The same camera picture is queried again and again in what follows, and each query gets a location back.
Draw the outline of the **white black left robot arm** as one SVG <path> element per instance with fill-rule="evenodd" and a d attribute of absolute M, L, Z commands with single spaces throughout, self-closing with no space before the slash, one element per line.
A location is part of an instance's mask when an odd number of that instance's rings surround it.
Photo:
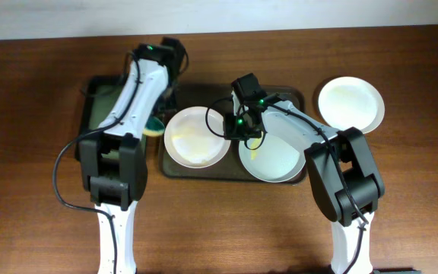
<path fill-rule="evenodd" d="M 134 217 L 144 194 L 148 169 L 141 147 L 157 102 L 173 91 L 186 50 L 165 39 L 159 46 L 141 44 L 129 54 L 117 85 L 121 91 L 108 114 L 77 142 L 84 189 L 100 232 L 100 273 L 134 273 Z"/>

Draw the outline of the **yellow green sponge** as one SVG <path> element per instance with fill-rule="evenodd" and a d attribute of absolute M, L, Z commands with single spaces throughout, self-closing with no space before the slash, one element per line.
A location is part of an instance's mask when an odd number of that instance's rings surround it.
<path fill-rule="evenodd" d="M 159 137 L 164 134 L 165 128 L 165 125 L 159 118 L 150 116 L 145 123 L 142 134 L 148 137 Z"/>

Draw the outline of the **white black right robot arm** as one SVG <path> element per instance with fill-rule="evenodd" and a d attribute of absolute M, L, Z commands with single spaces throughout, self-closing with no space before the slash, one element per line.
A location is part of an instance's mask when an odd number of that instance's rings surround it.
<path fill-rule="evenodd" d="M 305 157 L 314 200 L 332 224 L 332 273 L 372 273 L 370 229 L 385 193 L 364 134 L 335 129 L 290 101 L 266 98 L 235 103 L 224 116 L 226 139 L 280 138 Z"/>

